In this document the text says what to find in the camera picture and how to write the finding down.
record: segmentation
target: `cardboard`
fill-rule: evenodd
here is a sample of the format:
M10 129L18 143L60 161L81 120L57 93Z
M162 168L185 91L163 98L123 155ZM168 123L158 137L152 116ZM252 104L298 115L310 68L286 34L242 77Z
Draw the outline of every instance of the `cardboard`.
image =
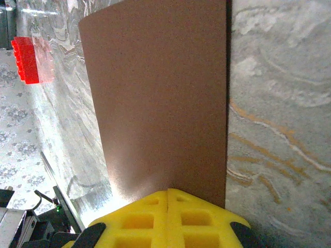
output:
M126 0L79 29L113 191L224 207L225 1Z

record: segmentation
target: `marble wall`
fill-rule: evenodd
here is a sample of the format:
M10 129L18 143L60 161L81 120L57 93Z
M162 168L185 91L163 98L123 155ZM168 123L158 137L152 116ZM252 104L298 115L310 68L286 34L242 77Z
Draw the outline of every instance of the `marble wall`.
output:
M85 224L116 204L78 22L112 3L18 0L19 35L53 69L31 86L42 149ZM234 0L232 19L226 207L270 247L331 246L331 3Z

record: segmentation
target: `floral pattern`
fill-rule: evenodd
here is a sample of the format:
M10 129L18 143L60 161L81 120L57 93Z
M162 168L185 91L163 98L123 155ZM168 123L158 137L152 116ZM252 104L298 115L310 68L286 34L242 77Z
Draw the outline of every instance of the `floral pattern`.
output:
M35 110L29 86L20 81L12 51L0 50L0 188L15 193L8 208L30 209L39 197L34 190L53 197L52 186L40 157ZM37 214L52 208L47 201Z

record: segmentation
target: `yellow foam block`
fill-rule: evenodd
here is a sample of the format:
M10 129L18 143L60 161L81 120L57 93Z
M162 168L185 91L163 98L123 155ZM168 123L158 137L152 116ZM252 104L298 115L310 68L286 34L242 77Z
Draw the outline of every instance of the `yellow foam block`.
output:
M106 229L95 248L239 248L230 223L250 227L240 216L176 189L151 194L90 226L100 222Z

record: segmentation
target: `red lego brick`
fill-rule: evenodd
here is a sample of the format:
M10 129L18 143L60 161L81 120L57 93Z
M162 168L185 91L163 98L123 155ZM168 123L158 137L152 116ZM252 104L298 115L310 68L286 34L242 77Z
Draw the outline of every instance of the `red lego brick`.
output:
M14 37L11 41L18 74L26 84L39 83L35 49L29 37Z

